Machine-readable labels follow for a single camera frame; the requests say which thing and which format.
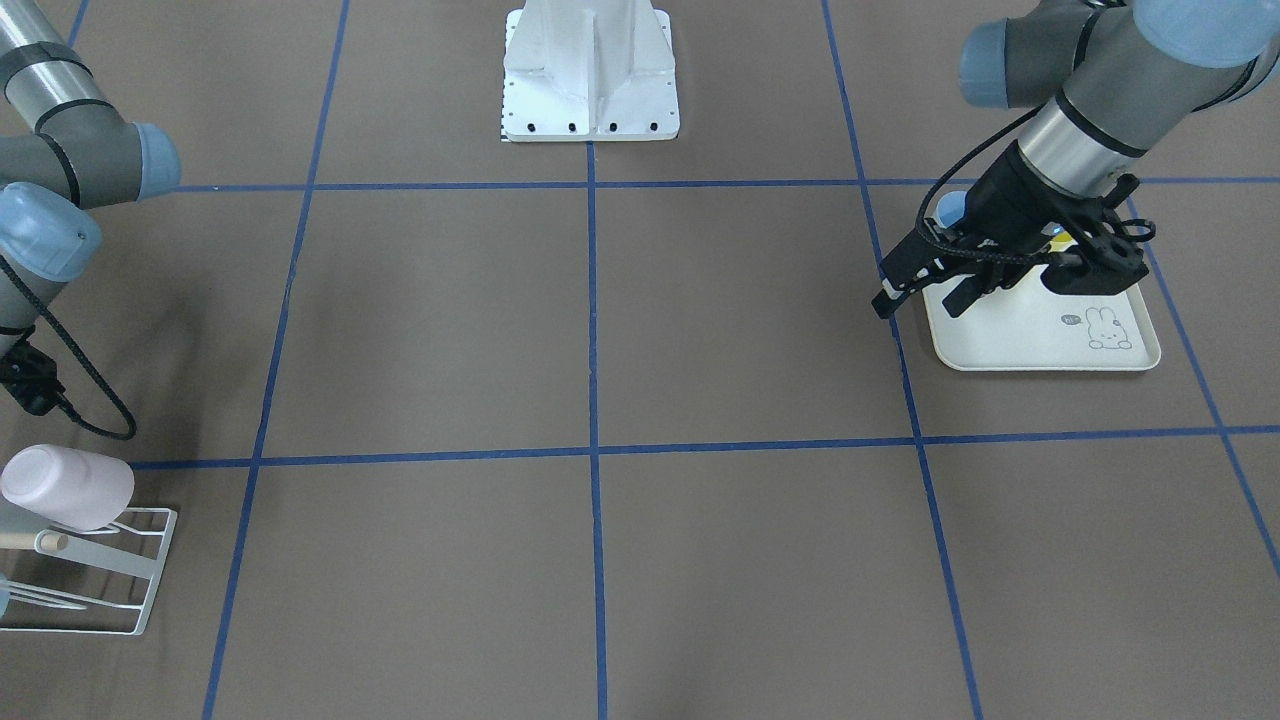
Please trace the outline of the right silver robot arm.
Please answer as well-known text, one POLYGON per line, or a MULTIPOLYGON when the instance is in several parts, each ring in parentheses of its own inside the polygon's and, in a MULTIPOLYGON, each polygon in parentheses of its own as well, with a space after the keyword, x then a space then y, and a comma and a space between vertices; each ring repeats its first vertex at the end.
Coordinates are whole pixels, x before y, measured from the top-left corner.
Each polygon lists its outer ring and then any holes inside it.
POLYGON ((33 1, 1 5, 3 100, 28 132, 3 138, 3 348, 99 251, 95 208, 174 191, 182 163, 161 128, 127 120, 33 1))

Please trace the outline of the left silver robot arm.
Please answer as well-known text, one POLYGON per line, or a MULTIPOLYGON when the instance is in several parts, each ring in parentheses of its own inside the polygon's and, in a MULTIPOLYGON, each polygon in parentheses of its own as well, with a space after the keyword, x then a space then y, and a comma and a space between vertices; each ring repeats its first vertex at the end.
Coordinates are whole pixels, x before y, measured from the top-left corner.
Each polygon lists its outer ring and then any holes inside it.
POLYGON ((887 319, 954 281, 961 316, 1033 269, 1050 292, 1114 296, 1147 277, 1151 223, 1124 222, 1132 167, 1193 113, 1244 97, 1277 69, 1275 1, 1042 1, 978 27, 961 86, 977 106, 1023 108, 1012 142, 954 222, 927 217, 881 261, 887 319))

